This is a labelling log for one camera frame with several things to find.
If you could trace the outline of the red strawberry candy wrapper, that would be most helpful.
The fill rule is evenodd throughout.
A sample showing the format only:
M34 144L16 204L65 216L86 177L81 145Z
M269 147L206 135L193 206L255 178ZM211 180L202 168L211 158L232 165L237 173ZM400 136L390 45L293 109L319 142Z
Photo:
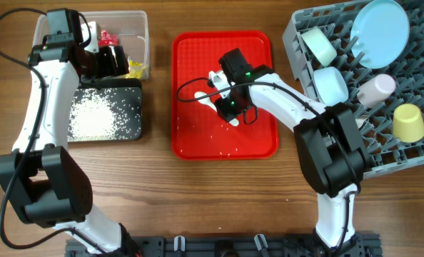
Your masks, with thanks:
M118 46L119 39L116 34L110 34L106 30L101 31L101 37L98 41L99 46Z

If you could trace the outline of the yellow foil wrapper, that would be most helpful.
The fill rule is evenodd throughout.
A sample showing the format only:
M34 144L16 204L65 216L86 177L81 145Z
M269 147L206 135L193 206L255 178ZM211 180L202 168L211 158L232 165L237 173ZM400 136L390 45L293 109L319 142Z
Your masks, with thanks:
M142 63L128 59L128 73L124 75L125 79L141 79L147 66Z

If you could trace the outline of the mint green bowl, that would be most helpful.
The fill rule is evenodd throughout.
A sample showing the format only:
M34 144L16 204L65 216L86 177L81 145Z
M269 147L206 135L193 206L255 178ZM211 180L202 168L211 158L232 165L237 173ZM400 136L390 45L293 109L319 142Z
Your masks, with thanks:
M301 38L322 66L329 66L337 56L332 43L318 27L302 33Z

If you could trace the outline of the light blue small bowl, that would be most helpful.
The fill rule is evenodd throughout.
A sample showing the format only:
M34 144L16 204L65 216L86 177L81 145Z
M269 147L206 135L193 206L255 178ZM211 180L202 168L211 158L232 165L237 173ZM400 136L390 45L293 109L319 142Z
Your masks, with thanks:
M348 100L349 93L346 82L335 67L315 70L313 81L319 99L327 106L334 106Z

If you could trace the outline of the white plastic cup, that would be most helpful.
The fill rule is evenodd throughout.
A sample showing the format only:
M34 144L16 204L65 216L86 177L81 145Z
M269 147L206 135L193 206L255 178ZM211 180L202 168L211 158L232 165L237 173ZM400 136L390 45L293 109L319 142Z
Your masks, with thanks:
M367 108L384 102L396 89L395 79L387 74L379 74L358 88L358 101Z

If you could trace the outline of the light blue plate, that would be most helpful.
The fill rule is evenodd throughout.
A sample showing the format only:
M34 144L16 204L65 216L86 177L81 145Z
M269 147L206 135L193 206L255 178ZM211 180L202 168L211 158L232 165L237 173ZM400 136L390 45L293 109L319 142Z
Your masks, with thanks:
M353 21L350 37L357 39L352 54L368 69L391 64L403 52L410 34L410 22L403 7L394 0L366 4Z

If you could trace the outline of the yellow plastic cup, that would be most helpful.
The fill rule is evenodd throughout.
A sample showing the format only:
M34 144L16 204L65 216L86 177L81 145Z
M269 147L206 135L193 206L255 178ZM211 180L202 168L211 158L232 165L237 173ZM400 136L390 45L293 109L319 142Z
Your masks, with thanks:
M424 120L418 106L401 104L395 109L393 135L405 143L414 143L424 137Z

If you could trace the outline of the white plastic fork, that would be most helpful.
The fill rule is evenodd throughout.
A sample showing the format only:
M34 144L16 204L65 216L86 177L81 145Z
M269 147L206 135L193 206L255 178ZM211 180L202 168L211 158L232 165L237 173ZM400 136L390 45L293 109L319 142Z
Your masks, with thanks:
M361 129L365 123L367 122L367 120L370 118L369 115L361 115L358 118L355 119L356 125L359 129Z

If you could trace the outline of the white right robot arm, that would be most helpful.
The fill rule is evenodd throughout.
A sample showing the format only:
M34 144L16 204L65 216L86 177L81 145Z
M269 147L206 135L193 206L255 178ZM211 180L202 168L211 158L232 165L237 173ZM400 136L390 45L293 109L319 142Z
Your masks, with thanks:
M353 202L370 162L352 111L304 96L272 68L252 67L240 49L218 62L221 69L208 82L220 95L214 102L218 115L231 121L262 109L294 133L301 171L318 194L316 236L330 255L342 254L355 235Z

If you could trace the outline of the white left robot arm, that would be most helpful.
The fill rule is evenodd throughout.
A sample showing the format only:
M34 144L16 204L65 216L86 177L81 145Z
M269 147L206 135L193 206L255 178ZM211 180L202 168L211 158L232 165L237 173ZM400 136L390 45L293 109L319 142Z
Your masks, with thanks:
M125 227L94 205L91 182L68 150L76 90L127 74L125 54L99 46L99 30L78 11L45 15L49 33L24 63L32 75L24 125L11 153L0 155L0 219L11 206L22 223L47 228L51 236L67 233L92 256L141 256Z

